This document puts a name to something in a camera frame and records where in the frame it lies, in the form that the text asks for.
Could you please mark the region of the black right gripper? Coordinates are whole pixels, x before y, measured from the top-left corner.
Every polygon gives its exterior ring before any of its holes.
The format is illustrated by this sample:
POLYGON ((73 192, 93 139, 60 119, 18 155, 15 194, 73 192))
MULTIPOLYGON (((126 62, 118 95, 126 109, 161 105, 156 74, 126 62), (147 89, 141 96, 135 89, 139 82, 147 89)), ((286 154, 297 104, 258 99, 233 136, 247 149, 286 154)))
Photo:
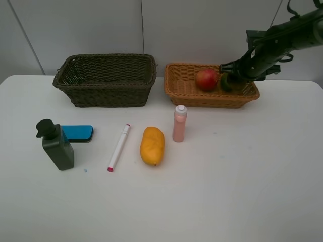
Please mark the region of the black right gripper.
POLYGON ((281 71, 277 63, 293 60, 290 52, 276 42, 259 44, 248 50, 240 59, 221 64, 220 72, 245 81, 265 80, 267 75, 281 71))

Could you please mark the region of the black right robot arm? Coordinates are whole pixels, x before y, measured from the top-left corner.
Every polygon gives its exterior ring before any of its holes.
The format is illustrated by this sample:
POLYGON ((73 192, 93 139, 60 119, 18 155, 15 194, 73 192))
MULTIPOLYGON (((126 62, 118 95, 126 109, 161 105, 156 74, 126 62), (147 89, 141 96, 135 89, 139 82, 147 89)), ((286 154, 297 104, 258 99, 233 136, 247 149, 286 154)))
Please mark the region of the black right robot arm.
POLYGON ((238 60, 221 64, 220 72, 246 81, 265 80, 281 71, 278 63, 293 60, 292 51, 322 45, 322 3, 308 14, 294 14, 288 22, 246 34, 248 51, 238 60))

